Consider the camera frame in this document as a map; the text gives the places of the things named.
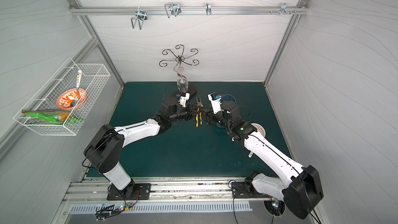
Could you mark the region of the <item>small yellow black pliers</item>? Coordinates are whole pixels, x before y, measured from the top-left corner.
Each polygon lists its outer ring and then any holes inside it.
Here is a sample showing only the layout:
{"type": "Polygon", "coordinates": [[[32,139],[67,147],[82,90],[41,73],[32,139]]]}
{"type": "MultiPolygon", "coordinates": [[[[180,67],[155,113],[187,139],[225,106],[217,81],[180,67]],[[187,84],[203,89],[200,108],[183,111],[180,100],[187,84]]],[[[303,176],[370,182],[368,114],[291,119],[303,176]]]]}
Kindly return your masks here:
{"type": "MultiPolygon", "coordinates": [[[[200,97],[196,97],[197,101],[197,106],[198,107],[203,107],[202,101],[200,97]]],[[[202,112],[200,112],[200,109],[197,109],[197,114],[195,117],[195,127],[198,128],[200,125],[202,125],[202,112]]]]}

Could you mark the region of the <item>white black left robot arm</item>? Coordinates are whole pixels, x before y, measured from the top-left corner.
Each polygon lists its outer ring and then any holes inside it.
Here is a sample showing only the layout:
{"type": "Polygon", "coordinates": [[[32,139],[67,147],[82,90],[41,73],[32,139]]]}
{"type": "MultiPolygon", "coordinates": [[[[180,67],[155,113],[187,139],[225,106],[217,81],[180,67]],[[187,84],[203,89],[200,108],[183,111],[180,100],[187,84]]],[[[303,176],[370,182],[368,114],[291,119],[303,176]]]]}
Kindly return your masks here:
{"type": "Polygon", "coordinates": [[[89,160],[120,193],[135,191],[135,182],[119,162],[123,148],[133,142],[166,132],[174,121],[188,121],[194,117],[197,106],[187,102],[187,97],[169,98],[162,103],[162,110],[155,116],[131,125],[102,126],[84,150],[89,160]]]}

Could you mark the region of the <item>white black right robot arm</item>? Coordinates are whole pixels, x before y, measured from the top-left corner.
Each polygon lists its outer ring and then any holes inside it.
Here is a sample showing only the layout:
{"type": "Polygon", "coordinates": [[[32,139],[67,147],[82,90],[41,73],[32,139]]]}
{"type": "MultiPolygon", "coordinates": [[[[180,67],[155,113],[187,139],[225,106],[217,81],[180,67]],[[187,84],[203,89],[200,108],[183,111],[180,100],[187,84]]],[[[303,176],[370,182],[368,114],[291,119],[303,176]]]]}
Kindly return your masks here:
{"type": "Polygon", "coordinates": [[[212,95],[209,100],[211,110],[204,113],[206,121],[223,125],[234,142],[259,157],[278,176],[274,179],[252,173],[246,179],[248,191],[283,201],[299,219],[310,215],[324,197],[319,172],[313,166],[304,167],[272,145],[252,123],[242,119],[233,101],[222,102],[212,95]]]}

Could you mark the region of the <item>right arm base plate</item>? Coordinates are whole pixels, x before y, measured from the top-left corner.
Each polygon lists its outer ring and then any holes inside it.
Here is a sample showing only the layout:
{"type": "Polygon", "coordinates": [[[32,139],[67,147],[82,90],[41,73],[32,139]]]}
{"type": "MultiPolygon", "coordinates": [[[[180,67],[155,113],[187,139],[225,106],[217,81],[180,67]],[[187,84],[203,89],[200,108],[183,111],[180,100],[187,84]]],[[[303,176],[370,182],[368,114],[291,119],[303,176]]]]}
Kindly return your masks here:
{"type": "Polygon", "coordinates": [[[234,199],[260,199],[260,198],[266,198],[266,199],[273,199],[273,197],[267,195],[267,194],[261,194],[258,193],[249,183],[243,182],[243,181],[235,181],[235,180],[230,180],[228,182],[228,187],[231,189],[232,192],[232,197],[234,199]]]}

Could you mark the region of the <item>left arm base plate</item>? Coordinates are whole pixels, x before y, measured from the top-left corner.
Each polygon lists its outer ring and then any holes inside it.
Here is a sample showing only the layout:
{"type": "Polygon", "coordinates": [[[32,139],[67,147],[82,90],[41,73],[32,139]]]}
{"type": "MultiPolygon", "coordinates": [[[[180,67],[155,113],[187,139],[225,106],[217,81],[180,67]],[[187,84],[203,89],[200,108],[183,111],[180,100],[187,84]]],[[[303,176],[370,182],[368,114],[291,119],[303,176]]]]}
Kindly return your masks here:
{"type": "Polygon", "coordinates": [[[113,184],[108,188],[108,201],[149,200],[152,184],[129,184],[125,189],[119,190],[113,184]]]}

